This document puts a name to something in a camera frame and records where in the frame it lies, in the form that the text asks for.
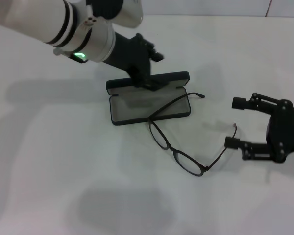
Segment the black thin-frame glasses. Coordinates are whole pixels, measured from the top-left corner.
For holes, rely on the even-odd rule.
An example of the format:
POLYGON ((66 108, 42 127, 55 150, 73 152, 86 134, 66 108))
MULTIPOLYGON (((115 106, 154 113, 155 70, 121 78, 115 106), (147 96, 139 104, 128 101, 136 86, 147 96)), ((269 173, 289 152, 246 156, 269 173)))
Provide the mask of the black thin-frame glasses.
POLYGON ((227 147, 224 147, 223 151, 214 159, 212 163, 209 165, 203 165, 198 160, 194 157, 189 156, 185 152, 176 149, 175 147, 172 146, 172 144, 169 142, 168 138, 165 136, 163 131, 159 128, 159 126, 155 123, 157 117, 167 110, 169 107, 177 103, 179 100, 182 99, 188 99, 189 96, 195 95, 199 97, 200 99, 204 99, 205 96, 200 93, 186 93, 182 96, 179 96, 178 98, 170 101, 163 107, 161 107, 159 110, 155 111, 153 114, 151 114, 148 117, 148 127, 149 131, 155 140, 155 142, 165 151, 170 150, 173 154, 173 157, 175 161, 179 164, 181 168, 183 168, 186 172, 189 174, 196 176, 196 177, 201 177, 205 172, 209 171, 214 164, 217 163, 217 161, 221 158, 221 156, 225 153, 227 150, 227 147))

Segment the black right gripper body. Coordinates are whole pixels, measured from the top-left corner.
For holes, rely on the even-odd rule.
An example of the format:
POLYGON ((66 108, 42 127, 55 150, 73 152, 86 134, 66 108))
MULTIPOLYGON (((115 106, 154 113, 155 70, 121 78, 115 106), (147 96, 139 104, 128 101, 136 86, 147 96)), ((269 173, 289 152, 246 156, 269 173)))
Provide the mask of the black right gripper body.
POLYGON ((280 100, 269 119, 266 141, 276 163, 284 163, 294 153, 294 107, 289 100, 280 100))

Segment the black glasses case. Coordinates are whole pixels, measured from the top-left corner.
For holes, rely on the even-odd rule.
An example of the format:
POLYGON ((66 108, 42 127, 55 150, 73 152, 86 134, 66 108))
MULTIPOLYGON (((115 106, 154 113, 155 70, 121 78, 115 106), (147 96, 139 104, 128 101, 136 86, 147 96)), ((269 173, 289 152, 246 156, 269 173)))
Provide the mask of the black glasses case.
POLYGON ((111 121, 115 126, 147 122, 158 109, 187 93, 185 86, 190 75, 187 71, 180 71, 153 75, 151 79, 165 86, 150 91, 135 87, 130 78, 106 82, 111 121))

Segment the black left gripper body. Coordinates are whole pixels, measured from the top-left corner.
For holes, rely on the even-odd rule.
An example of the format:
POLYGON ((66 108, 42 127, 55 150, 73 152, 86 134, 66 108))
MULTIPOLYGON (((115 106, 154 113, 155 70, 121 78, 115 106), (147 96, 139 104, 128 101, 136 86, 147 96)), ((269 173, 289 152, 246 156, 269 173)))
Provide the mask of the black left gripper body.
POLYGON ((152 43, 137 33, 129 39, 115 33, 115 44, 104 63, 125 71, 134 85, 150 85, 152 43))

